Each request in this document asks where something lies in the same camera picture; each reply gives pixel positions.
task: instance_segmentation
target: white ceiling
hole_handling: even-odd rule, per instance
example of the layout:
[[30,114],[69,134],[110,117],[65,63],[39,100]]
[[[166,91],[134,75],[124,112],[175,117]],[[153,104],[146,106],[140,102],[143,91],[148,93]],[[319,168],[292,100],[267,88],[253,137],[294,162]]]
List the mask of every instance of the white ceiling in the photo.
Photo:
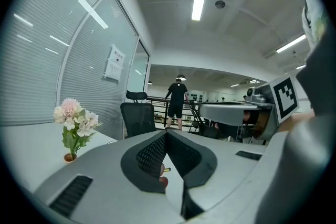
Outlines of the white ceiling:
[[305,0],[205,0],[199,22],[191,20],[193,0],[138,0],[156,44],[171,33],[211,34],[220,40],[254,48],[265,58],[289,71],[304,63],[306,40],[281,54],[275,50],[303,33],[301,13]]
[[166,84],[170,85],[171,83],[175,82],[176,76],[179,74],[185,75],[187,78],[186,82],[192,81],[198,84],[215,83],[222,86],[223,88],[254,80],[254,78],[218,70],[160,65],[151,66],[149,80],[152,81],[153,84],[160,84],[162,80],[164,80],[166,82],[164,84],[165,86]]

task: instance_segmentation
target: white table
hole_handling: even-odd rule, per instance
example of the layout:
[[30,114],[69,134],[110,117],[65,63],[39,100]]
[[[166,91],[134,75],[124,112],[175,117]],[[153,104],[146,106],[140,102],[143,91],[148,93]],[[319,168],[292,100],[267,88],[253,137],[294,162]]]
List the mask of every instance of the white table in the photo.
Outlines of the white table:
[[[63,126],[58,123],[1,128],[0,142],[8,168],[17,182],[32,193],[45,179],[67,165],[64,155],[70,151],[63,145],[62,131]],[[115,141],[97,132],[77,156]]]

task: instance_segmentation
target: black shorts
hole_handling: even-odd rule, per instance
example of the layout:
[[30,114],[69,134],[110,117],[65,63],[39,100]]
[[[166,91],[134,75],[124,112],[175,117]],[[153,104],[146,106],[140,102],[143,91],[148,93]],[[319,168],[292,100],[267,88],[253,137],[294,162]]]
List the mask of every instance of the black shorts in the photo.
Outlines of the black shorts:
[[176,115],[176,117],[180,119],[182,117],[182,109],[182,104],[170,104],[168,108],[168,117],[173,118],[174,115]]

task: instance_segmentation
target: small flower pot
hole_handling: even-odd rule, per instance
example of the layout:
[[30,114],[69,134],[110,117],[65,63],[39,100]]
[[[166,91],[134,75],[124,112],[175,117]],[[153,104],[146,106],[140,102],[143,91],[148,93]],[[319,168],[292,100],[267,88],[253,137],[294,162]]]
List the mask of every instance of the small flower pot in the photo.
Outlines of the small flower pot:
[[77,155],[75,155],[75,158],[72,159],[71,153],[67,153],[67,154],[64,155],[64,161],[66,163],[72,163],[76,158],[77,158]]

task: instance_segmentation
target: window blinds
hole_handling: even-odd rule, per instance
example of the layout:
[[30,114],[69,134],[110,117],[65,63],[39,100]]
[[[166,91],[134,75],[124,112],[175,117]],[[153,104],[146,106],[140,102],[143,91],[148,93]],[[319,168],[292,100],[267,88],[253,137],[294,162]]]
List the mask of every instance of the window blinds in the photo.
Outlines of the window blinds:
[[[87,19],[70,51],[60,100],[77,99],[84,108],[99,115],[102,126],[97,128],[98,132],[120,140],[123,138],[120,104],[125,99],[138,35],[116,0],[102,0],[95,11],[97,15]],[[113,44],[125,54],[119,82],[103,77]]]
[[[1,125],[53,121],[59,70],[87,14],[78,1],[14,1],[1,36]],[[97,1],[87,3],[93,6]]]

